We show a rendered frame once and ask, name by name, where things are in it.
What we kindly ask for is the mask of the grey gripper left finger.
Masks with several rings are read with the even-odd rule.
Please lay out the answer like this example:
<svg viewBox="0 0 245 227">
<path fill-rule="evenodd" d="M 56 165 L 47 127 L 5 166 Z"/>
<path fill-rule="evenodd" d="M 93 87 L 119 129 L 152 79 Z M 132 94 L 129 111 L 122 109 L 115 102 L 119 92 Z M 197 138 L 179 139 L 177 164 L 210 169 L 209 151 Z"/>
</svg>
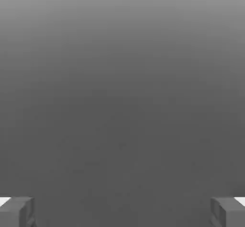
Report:
<svg viewBox="0 0 245 227">
<path fill-rule="evenodd" d="M 36 227 L 35 199 L 0 197 L 0 227 Z"/>
</svg>

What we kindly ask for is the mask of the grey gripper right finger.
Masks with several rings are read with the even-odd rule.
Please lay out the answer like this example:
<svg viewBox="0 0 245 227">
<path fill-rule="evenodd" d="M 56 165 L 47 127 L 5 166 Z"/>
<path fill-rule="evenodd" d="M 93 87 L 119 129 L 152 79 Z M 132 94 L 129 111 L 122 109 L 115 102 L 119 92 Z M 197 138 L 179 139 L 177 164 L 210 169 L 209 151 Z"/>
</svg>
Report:
<svg viewBox="0 0 245 227">
<path fill-rule="evenodd" d="M 245 227 L 245 197 L 212 197 L 211 227 Z"/>
</svg>

